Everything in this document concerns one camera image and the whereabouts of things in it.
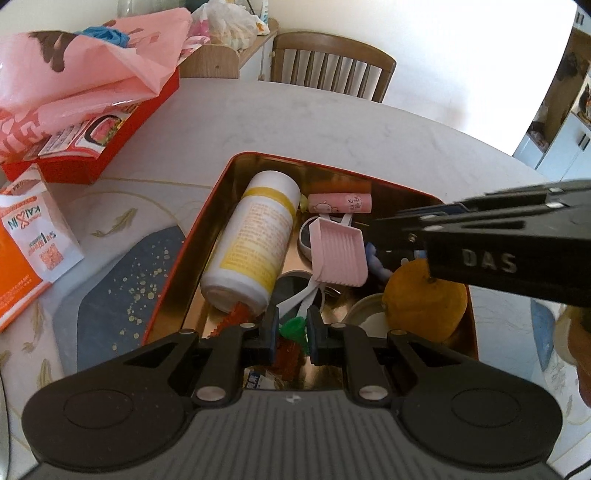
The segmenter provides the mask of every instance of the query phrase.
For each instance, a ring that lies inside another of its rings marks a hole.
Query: wooden chair
[[[396,60],[390,55],[387,55],[378,48],[372,47],[365,43],[361,43],[350,38],[338,37],[336,35],[329,35],[326,33],[317,32],[290,32],[277,35],[273,42],[274,57],[271,64],[271,81],[281,82],[283,77],[283,62],[286,50],[295,50],[294,64],[291,69],[290,83],[297,84],[298,71],[300,68],[300,52],[302,50],[309,51],[308,65],[306,67],[306,76],[303,85],[310,86],[312,79],[312,71],[314,69],[314,54],[324,53],[322,58],[322,66],[320,67],[320,74],[316,88],[324,88],[324,80],[326,77],[326,69],[328,65],[329,55],[338,56],[335,74],[333,75],[331,92],[335,92],[340,78],[340,71],[343,64],[343,58],[352,59],[347,81],[343,93],[351,95],[351,88],[353,86],[353,78],[355,77],[355,67],[357,62],[365,63],[365,71],[361,78],[357,97],[362,98],[367,87],[369,72],[371,67],[381,69],[381,73],[376,84],[372,101],[381,103],[386,95],[386,90],[394,69],[396,68]]]

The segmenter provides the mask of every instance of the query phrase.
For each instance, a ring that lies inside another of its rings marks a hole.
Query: orange toy
[[[427,260],[419,258],[393,273],[382,302],[391,328],[443,342],[460,323],[468,295],[461,283],[433,278]]]

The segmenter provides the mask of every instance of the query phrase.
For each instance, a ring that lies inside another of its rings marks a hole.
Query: dark blue placemat
[[[140,346],[184,240],[178,226],[148,235],[84,297],[78,309],[78,371]]]

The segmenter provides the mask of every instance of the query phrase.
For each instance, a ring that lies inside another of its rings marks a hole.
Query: pink cat litter scoop
[[[312,278],[360,287],[368,278],[363,234],[358,228],[318,218],[310,224]]]

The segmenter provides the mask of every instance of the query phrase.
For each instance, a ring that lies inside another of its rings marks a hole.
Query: pink plastic bag
[[[158,96],[191,22],[185,8],[108,22],[130,36],[128,48],[57,31],[0,37],[0,163],[115,105]]]

